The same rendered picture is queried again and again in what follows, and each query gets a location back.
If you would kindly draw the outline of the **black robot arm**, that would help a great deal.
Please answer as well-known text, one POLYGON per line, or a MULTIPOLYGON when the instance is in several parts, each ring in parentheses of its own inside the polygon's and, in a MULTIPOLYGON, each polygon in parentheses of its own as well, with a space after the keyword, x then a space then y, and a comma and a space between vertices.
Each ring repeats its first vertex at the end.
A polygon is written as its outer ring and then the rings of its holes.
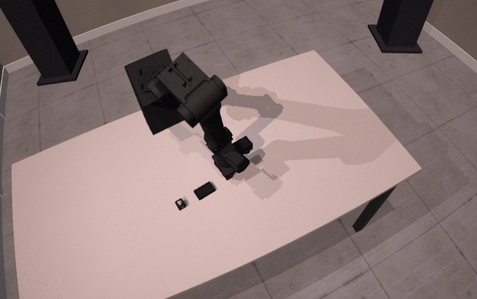
POLYGON ((231 131, 223 126, 221 101, 228 93, 225 83, 218 76, 213 75, 210 78, 182 53, 171 64, 139 67, 138 77, 141 92, 151 89, 161 103, 166 101, 169 95, 178 100, 181 106, 176 109, 177 112, 180 112, 180 116, 192 128, 200 123, 206 146, 216 156, 225 159, 237 173, 248 167, 249 160, 242 154, 249 154, 253 143, 246 136, 232 143, 231 131))

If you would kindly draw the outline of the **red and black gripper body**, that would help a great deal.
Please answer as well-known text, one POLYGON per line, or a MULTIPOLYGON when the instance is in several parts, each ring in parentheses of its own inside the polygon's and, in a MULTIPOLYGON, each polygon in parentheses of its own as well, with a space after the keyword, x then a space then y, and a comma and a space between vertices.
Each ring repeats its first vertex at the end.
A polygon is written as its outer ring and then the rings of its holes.
POLYGON ((220 159, 218 156, 215 154, 212 155, 212 159, 214 160, 214 163, 216 167, 218 168, 219 171, 221 171, 222 175, 225 177, 228 177, 233 173, 235 170, 230 167, 230 165, 226 162, 225 159, 220 159), (225 175, 224 175, 225 174, 225 175))

